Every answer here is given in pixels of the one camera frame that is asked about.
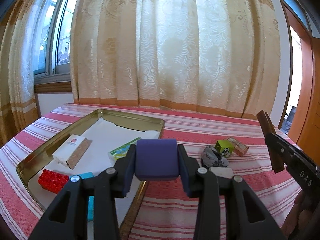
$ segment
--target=metal tray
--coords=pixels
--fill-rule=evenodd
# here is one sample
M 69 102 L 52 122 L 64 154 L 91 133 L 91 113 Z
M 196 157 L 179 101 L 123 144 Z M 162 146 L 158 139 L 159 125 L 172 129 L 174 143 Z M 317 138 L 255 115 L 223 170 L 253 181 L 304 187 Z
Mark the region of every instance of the metal tray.
M 28 183 L 30 179 L 53 160 L 52 154 L 67 138 L 69 138 L 71 134 L 83 134 L 100 117 L 102 117 L 106 121 L 114 123 L 115 125 L 132 130 L 159 131 L 159 137 L 162 136 L 164 130 L 164 120 L 162 119 L 143 116 L 139 114 L 131 114 L 121 111 L 97 109 L 92 113 L 86 115 L 85 117 L 81 118 L 80 120 L 76 121 L 75 123 L 71 124 L 67 128 L 63 129 L 61 132 L 57 133 L 55 136 L 53 136 L 51 139 L 49 139 L 43 145 L 41 145 L 38 149 L 36 149 L 30 155 L 28 155 L 17 166 L 17 173 L 23 185 L 43 211 L 45 211 L 44 206 L 42 206 L 42 204 L 37 200 L 37 198 L 28 188 Z M 142 181 L 140 183 L 140 186 L 131 203 L 127 215 L 121 223 L 121 239 L 127 239 L 129 237 L 129 233 L 137 217 L 145 191 L 147 189 L 147 185 L 148 183 L 145 181 Z

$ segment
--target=window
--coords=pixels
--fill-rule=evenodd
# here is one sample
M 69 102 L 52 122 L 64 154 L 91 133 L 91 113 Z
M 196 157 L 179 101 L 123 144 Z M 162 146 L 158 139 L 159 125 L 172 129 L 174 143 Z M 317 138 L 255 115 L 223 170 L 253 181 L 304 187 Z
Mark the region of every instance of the window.
M 292 14 L 299 19 L 301 24 L 309 31 L 309 33 L 316 38 L 320 38 L 319 26 L 316 26 L 315 19 L 308 13 L 305 6 L 299 0 L 282 0 Z
M 46 0 L 32 44 L 35 84 L 70 80 L 70 32 L 77 0 Z

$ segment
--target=curtain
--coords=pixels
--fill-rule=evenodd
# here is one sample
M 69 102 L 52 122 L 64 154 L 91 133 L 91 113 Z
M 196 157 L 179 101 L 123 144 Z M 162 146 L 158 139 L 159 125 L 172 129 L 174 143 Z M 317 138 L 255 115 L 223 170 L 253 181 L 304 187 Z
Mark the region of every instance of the curtain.
M 17 0 L 0 22 L 0 146 L 38 118 L 32 46 L 45 0 Z
M 75 102 L 270 114 L 280 71 L 271 0 L 78 0 Z

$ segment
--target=window glass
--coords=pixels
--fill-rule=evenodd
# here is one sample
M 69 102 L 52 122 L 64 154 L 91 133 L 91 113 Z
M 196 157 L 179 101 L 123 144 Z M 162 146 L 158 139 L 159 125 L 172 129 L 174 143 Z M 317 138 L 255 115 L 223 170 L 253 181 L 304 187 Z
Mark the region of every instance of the window glass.
M 45 58 L 49 27 L 57 0 L 46 0 L 37 22 L 33 40 L 32 67 L 34 74 L 45 72 Z
M 68 0 L 66 7 L 62 8 L 64 9 L 64 13 L 58 39 L 56 65 L 70 62 L 70 32 L 76 1 L 77 0 Z

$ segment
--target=green cube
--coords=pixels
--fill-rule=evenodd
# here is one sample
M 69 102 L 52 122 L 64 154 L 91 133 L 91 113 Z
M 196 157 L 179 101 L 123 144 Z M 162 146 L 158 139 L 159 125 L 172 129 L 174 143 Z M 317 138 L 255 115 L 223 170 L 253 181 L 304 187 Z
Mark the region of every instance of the green cube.
M 234 145 L 228 140 L 218 140 L 215 149 L 225 158 L 228 158 L 234 150 Z

